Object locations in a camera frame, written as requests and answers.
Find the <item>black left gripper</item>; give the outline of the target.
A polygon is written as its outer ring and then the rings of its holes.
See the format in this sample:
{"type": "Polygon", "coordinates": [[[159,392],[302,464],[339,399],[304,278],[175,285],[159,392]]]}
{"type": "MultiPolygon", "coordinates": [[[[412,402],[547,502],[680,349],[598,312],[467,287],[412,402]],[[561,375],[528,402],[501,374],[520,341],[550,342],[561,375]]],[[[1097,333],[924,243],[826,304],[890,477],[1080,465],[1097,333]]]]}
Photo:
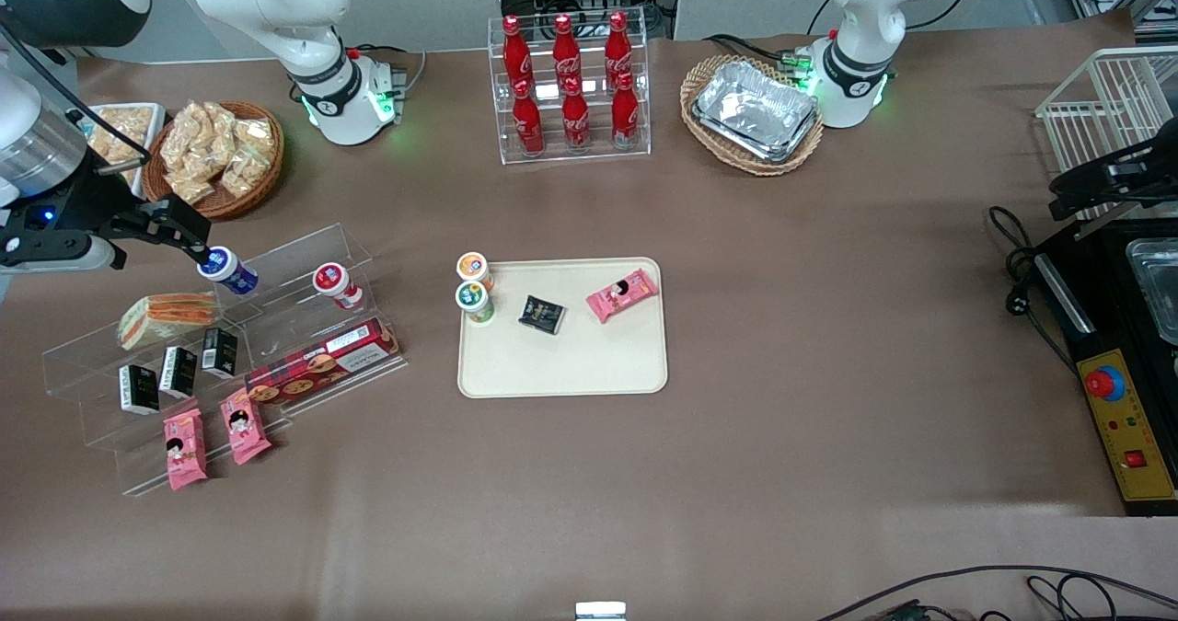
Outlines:
{"type": "Polygon", "coordinates": [[[1165,123],[1146,147],[1125,147],[1103,159],[1068,169],[1051,181],[1058,199],[1087,199],[1108,190],[1174,190],[1177,125],[1165,123]]]}

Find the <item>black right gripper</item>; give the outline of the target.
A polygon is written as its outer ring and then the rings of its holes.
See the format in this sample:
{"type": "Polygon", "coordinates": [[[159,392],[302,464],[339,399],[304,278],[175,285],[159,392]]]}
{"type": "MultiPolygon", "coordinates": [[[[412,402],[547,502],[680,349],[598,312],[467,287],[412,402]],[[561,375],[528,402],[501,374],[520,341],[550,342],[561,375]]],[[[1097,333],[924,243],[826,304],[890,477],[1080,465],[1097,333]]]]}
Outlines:
{"type": "Polygon", "coordinates": [[[135,239],[160,247],[180,249],[198,266],[209,260],[206,240],[211,222],[178,196],[152,202],[135,198],[118,174],[100,174],[100,156],[87,152],[57,189],[14,202],[4,225],[4,245],[25,234],[77,231],[106,239],[135,239]]]}

